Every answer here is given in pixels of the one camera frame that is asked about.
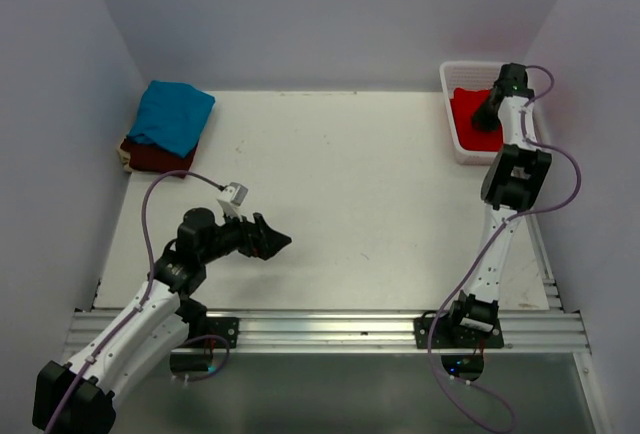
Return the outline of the red t shirt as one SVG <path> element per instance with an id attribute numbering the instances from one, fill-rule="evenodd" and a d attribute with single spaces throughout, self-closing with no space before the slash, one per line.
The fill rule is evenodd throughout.
<path id="1" fill-rule="evenodd" d="M 488 99 L 490 90 L 466 90 L 456 88 L 450 99 L 457 139 L 462 148 L 468 151 L 498 152 L 503 143 L 502 128 L 484 132 L 472 125 L 473 114 Z"/>

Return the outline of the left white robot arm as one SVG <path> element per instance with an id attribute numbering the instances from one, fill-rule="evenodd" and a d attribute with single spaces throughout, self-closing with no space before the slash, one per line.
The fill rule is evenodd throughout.
<path id="1" fill-rule="evenodd" d="M 107 433 L 135 386 L 170 352 L 212 340 L 207 309 L 192 299 L 206 267 L 234 252 L 268 260 L 291 243 L 256 213 L 215 221 L 212 211 L 187 211 L 155 262 L 153 273 L 111 323 L 68 361 L 51 361 L 36 380 L 32 423 L 45 433 Z"/>

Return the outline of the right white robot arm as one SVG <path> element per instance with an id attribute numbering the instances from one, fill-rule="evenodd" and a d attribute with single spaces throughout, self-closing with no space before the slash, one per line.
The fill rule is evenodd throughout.
<path id="1" fill-rule="evenodd" d="M 534 98 L 527 67 L 505 64 L 471 118 L 481 131 L 501 128 L 503 143 L 481 186 L 485 217 L 478 258 L 444 319 L 456 348 L 504 345 L 498 319 L 503 270 L 521 215 L 534 207 L 552 163 L 552 155 L 536 145 Z"/>

